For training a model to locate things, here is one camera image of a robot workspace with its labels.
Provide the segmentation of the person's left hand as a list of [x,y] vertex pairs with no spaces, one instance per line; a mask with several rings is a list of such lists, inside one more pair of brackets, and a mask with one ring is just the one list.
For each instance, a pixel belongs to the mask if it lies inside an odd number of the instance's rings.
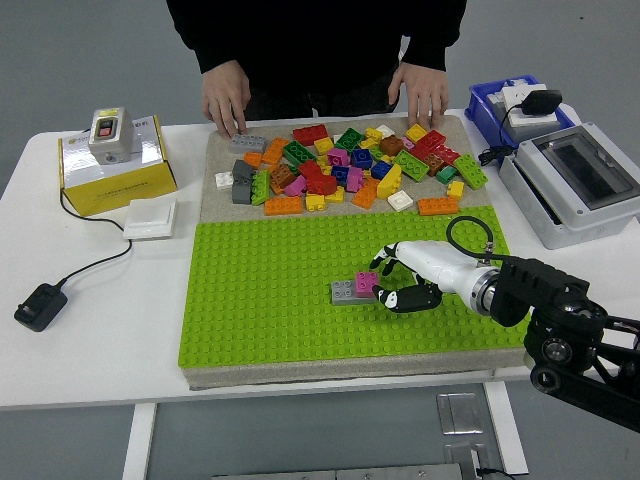
[[447,74],[401,61],[388,88],[390,105],[397,102],[402,85],[407,95],[409,125],[437,129],[449,104]]

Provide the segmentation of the person's right hand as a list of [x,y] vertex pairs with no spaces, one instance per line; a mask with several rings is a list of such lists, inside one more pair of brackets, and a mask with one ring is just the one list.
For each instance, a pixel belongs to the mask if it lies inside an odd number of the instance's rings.
[[247,132],[244,111],[250,99],[249,79],[236,60],[202,74],[201,110],[222,138]]

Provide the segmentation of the robot right hand white shell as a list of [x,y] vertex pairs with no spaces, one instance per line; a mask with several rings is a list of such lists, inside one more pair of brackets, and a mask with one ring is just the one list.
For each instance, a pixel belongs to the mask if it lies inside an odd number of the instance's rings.
[[436,308],[444,293],[455,293],[480,315],[490,314],[499,269],[478,263],[442,241],[401,241],[384,246],[371,261],[372,269],[384,264],[384,276],[401,264],[414,274],[416,284],[397,291],[378,285],[378,301],[395,313]]

